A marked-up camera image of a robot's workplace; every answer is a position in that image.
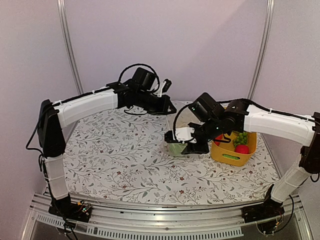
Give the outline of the clear zip top bag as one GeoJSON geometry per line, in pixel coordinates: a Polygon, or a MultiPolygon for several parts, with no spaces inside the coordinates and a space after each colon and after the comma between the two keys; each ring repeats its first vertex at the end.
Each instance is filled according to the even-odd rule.
{"type": "MultiPolygon", "coordinates": [[[[166,117],[166,127],[167,131],[173,130],[173,124],[175,120],[175,116],[177,114],[170,114],[166,117]]],[[[201,122],[197,119],[197,117],[188,109],[184,109],[182,113],[178,116],[176,121],[176,128],[188,127],[189,123],[201,124],[201,122]]],[[[182,143],[166,143],[163,142],[163,145],[166,151],[174,157],[182,156],[181,152],[187,146],[187,144],[182,143]]]]}

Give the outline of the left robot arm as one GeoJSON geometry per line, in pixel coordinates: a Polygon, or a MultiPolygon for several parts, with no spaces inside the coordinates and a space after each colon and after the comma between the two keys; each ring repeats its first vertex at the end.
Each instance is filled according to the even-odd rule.
{"type": "Polygon", "coordinates": [[[121,108],[139,107],[154,116],[177,111],[166,95],[172,82],[169,79],[161,81],[156,71],[147,64],[136,63],[134,67],[133,76],[125,82],[118,78],[99,89],[55,102],[47,99],[40,105],[38,121],[31,134],[38,137],[39,147],[31,147],[29,139],[25,148],[39,152],[40,168],[51,199],[56,201],[54,207],[63,217],[70,217],[75,211],[70,202],[63,164],[65,127],[97,113],[121,108]]]}

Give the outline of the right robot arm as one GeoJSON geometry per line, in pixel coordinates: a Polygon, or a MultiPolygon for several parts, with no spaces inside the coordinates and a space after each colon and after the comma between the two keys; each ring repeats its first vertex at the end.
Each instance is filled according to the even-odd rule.
{"type": "Polygon", "coordinates": [[[259,206],[262,218],[269,218],[307,178],[320,172],[320,114],[297,115],[263,107],[252,100],[227,101],[224,107],[208,93],[203,93],[187,106],[202,122],[174,129],[174,138],[188,144],[188,153],[207,153],[205,144],[231,132],[261,133],[288,139],[302,145],[299,159],[286,171],[259,206]]]}

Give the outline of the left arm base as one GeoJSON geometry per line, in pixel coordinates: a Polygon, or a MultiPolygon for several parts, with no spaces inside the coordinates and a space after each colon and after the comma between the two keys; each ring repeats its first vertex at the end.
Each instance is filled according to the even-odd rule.
{"type": "Polygon", "coordinates": [[[88,223],[92,214],[92,205],[83,200],[74,203],[70,196],[56,200],[52,199],[48,212],[51,215],[64,217],[67,220],[75,220],[88,223]]]}

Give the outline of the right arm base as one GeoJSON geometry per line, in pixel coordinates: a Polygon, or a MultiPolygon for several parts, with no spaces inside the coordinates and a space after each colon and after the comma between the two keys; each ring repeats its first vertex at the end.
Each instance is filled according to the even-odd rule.
{"type": "Polygon", "coordinates": [[[267,200],[263,203],[241,208],[241,217],[245,223],[256,223],[256,227],[263,235],[273,235],[284,219],[282,203],[267,200]]]}

